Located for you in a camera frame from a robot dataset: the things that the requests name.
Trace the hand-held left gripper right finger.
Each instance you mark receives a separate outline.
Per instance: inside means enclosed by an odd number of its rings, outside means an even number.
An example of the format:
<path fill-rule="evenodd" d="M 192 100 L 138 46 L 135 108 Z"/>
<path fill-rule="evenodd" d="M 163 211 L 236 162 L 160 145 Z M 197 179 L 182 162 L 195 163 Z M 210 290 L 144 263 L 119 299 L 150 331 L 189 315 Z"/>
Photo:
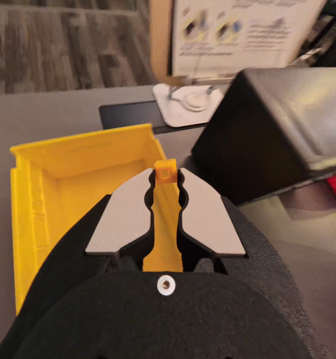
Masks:
<path fill-rule="evenodd" d="M 186 168 L 179 174 L 179 229 L 209 254 L 218 257 L 246 255 L 220 194 Z"/>

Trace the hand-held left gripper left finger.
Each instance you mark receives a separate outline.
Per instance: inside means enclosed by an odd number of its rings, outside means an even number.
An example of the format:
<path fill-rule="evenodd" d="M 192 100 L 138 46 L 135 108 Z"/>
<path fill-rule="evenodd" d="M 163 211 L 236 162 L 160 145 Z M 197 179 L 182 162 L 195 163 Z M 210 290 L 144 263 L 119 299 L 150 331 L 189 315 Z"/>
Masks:
<path fill-rule="evenodd" d="M 154 188 L 152 168 L 119 186 L 109 198 L 86 254 L 145 258 L 154 247 Z"/>

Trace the orange cube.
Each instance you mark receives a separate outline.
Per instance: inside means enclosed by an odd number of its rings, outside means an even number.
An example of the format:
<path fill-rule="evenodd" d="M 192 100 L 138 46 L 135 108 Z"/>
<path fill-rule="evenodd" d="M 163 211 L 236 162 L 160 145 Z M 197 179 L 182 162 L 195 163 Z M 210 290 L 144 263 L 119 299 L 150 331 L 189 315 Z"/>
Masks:
<path fill-rule="evenodd" d="M 176 159 L 157 160 L 154 163 L 154 170 L 157 185 L 177 182 Z"/>

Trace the yellow plastic bin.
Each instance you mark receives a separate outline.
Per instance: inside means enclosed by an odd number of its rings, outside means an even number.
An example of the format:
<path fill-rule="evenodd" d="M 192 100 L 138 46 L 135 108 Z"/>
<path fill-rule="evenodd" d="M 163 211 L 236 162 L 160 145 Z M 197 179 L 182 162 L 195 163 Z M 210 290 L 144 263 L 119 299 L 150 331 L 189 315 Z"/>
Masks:
<path fill-rule="evenodd" d="M 11 208 L 15 309 L 19 314 L 44 265 L 48 297 L 99 272 L 115 271 L 112 255 L 85 247 L 103 212 L 104 197 L 142 171 L 166 160 L 150 124 L 13 146 Z"/>

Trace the black drawer cabinet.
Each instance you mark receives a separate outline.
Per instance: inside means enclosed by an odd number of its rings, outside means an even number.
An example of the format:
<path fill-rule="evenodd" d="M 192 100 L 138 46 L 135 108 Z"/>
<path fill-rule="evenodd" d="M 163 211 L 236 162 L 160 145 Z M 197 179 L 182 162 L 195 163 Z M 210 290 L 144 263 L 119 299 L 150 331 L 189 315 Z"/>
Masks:
<path fill-rule="evenodd" d="M 336 67 L 241 71 L 191 156 L 235 205 L 335 177 Z"/>

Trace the black flat desk mat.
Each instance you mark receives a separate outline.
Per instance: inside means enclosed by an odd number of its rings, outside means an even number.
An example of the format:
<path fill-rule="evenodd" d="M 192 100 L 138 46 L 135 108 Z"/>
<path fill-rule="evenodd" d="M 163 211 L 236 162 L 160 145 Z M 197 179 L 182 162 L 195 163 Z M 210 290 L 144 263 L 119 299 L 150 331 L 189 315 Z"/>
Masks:
<path fill-rule="evenodd" d="M 153 133 L 158 135 L 206 126 L 199 124 L 173 128 L 164 122 L 156 101 L 102 105 L 99 115 L 104 130 L 151 123 Z"/>

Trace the white stand base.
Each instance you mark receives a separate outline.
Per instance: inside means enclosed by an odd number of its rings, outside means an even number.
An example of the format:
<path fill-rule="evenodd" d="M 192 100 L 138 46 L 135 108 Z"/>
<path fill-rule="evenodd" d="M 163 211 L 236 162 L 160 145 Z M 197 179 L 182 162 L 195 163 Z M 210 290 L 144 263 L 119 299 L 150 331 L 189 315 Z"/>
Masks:
<path fill-rule="evenodd" d="M 182 128 L 210 121 L 233 77 L 186 78 L 182 86 L 155 85 L 152 94 L 166 125 Z"/>

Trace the printed instruction sheet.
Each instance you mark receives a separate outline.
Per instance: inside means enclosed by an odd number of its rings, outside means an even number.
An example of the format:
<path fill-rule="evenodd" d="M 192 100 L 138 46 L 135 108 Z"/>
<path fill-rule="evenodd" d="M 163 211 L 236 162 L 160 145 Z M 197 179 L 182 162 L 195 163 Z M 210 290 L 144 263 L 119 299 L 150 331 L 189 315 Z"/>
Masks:
<path fill-rule="evenodd" d="M 287 67 L 296 59 L 326 2 L 173 1 L 172 75 L 213 78 L 248 67 Z"/>

